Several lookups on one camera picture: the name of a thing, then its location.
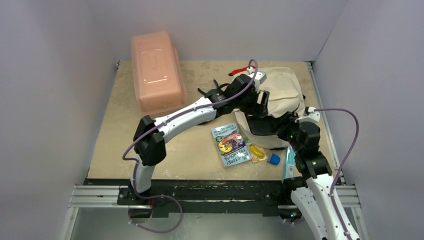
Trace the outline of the cream canvas backpack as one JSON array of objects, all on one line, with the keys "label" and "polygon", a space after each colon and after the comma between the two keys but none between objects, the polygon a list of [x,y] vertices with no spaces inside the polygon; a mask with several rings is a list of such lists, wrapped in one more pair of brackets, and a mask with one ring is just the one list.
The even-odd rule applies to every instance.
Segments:
[{"label": "cream canvas backpack", "polygon": [[277,119],[286,112],[302,116],[306,108],[305,96],[299,80],[291,68],[265,67],[259,69],[259,72],[267,76],[259,89],[270,93],[267,105],[268,115],[258,118],[236,110],[234,112],[235,119],[239,128],[253,144],[262,148],[280,150],[289,144],[278,139],[271,130],[278,123]]}]

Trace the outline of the treehouse storey paperback book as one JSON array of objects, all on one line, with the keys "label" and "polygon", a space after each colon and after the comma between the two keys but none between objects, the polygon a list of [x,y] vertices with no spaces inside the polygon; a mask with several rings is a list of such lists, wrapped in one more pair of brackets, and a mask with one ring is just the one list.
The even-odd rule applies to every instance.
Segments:
[{"label": "treehouse storey paperback book", "polygon": [[244,137],[236,123],[212,128],[211,134],[225,168],[252,159]]}]

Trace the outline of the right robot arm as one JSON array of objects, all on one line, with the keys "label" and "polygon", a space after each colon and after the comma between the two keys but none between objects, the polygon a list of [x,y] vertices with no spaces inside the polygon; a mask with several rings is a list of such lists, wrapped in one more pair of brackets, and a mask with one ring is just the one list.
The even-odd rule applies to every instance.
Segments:
[{"label": "right robot arm", "polygon": [[327,158],[320,151],[320,115],[312,119],[286,112],[275,127],[277,137],[289,143],[300,177],[285,179],[280,196],[294,203],[317,240],[359,240],[335,189],[336,180]]}]

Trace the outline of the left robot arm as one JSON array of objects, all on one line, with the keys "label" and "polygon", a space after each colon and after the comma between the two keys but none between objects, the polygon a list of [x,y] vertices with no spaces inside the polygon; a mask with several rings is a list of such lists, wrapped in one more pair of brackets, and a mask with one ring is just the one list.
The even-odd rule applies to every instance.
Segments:
[{"label": "left robot arm", "polygon": [[233,110],[266,116],[269,95],[264,94],[261,103],[257,102],[260,85],[266,78],[264,72],[240,74],[231,83],[209,90],[196,102],[174,113],[155,119],[143,116],[130,146],[136,153],[130,199],[138,205],[148,201],[155,166],[165,159],[166,144],[177,135]]}]

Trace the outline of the blue pencil pack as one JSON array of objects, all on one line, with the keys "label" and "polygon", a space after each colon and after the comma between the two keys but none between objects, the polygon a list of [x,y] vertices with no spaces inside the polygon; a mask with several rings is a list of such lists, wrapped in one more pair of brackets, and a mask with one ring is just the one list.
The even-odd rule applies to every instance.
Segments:
[{"label": "blue pencil pack", "polygon": [[295,156],[296,153],[293,148],[291,146],[287,147],[284,155],[284,171],[282,177],[283,181],[285,179],[291,179],[294,177],[296,167]]}]

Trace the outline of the banana eraser blister pack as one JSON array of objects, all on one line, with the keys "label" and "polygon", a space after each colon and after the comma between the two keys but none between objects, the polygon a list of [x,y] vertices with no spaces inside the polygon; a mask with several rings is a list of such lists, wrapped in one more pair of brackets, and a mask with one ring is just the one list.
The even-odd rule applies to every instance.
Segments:
[{"label": "banana eraser blister pack", "polygon": [[267,152],[264,148],[253,144],[249,139],[245,138],[246,147],[250,153],[251,161],[259,163],[268,159]]}]

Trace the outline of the blue grey eraser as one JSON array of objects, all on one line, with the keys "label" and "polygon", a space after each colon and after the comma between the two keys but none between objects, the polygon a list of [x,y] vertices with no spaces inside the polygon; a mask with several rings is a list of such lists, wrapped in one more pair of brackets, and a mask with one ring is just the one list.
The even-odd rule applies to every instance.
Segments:
[{"label": "blue grey eraser", "polygon": [[280,162],[281,162],[281,157],[280,157],[279,155],[277,155],[277,154],[272,153],[272,154],[270,155],[270,157],[268,158],[267,162],[268,162],[269,164],[271,164],[271,165],[275,165],[275,166],[277,166],[277,165],[279,165],[279,164],[280,164]]}]

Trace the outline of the pink plastic storage box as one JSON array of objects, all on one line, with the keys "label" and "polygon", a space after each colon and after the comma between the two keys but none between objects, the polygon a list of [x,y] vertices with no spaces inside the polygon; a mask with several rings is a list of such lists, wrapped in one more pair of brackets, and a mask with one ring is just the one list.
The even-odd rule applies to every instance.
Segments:
[{"label": "pink plastic storage box", "polygon": [[142,115],[175,111],[186,105],[179,57],[166,31],[131,38],[135,98]]}]

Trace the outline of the red handled utility knife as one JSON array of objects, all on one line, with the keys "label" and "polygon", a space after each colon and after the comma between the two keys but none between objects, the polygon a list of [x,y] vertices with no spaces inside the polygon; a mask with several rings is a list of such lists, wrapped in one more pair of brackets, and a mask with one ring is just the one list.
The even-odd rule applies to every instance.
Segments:
[{"label": "red handled utility knife", "polygon": [[237,74],[243,73],[243,72],[247,72],[247,74],[249,75],[251,73],[254,73],[255,69],[256,69],[255,66],[248,65],[246,67],[238,68],[238,69],[231,71],[230,73],[228,73],[228,76],[233,77],[233,76],[236,76]]}]

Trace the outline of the blue handled pliers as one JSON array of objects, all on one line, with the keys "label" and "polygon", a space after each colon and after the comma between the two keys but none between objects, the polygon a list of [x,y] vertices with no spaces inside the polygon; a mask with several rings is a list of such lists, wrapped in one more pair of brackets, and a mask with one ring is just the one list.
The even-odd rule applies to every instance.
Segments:
[{"label": "blue handled pliers", "polygon": [[198,87],[197,91],[203,96],[207,97],[207,95],[219,88],[219,83],[216,79],[213,79],[212,82],[207,86],[207,88]]}]

